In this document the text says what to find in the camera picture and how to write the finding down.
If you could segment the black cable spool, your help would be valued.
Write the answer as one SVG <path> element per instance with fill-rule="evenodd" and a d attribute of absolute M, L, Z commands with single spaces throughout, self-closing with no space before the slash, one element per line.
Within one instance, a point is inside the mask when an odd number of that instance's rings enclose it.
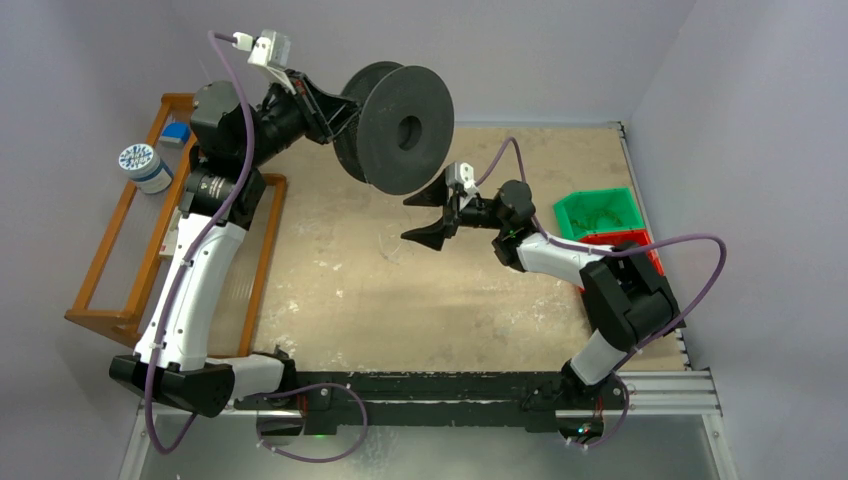
<path fill-rule="evenodd" d="M 436 72 L 375 62 L 354 74 L 341 95 L 360 106 L 333 141 L 337 160 L 351 177 L 386 194 L 406 195 L 440 170 L 452 142 L 455 112 Z"/>

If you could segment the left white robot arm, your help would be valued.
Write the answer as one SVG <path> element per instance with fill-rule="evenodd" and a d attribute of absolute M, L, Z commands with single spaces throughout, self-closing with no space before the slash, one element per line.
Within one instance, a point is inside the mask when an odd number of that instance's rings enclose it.
<path fill-rule="evenodd" d="M 350 96 L 328 94 L 306 76 L 291 87 L 272 84 L 249 104 L 229 81 L 199 89 L 189 126 L 195 144 L 180 198 L 177 241 L 162 295 L 142 338 L 116 356 L 110 377 L 139 394 L 194 415 L 217 416 L 233 401 L 259 394 L 272 408 L 297 399 L 283 352 L 213 359 L 207 342 L 230 265 L 243 243 L 267 184 L 260 166 L 306 138 L 327 144 L 360 112 Z"/>

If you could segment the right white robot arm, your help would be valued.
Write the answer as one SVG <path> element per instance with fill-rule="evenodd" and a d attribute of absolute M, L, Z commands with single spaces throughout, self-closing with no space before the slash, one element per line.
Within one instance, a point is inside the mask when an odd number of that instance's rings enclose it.
<path fill-rule="evenodd" d="M 670 284 L 633 242 L 615 247 L 567 241 L 534 223 L 529 185 L 505 182 L 483 197 L 469 165 L 452 164 L 440 178 L 405 199 L 407 206 L 435 207 L 434 223 L 408 230 L 402 239 L 439 251 L 462 227 L 496 231 L 495 256 L 512 270 L 571 283 L 582 291 L 592 326 L 588 343 L 561 369 L 560 391 L 576 407 L 596 399 L 616 367 L 637 345 L 666 327 L 680 309 Z"/>

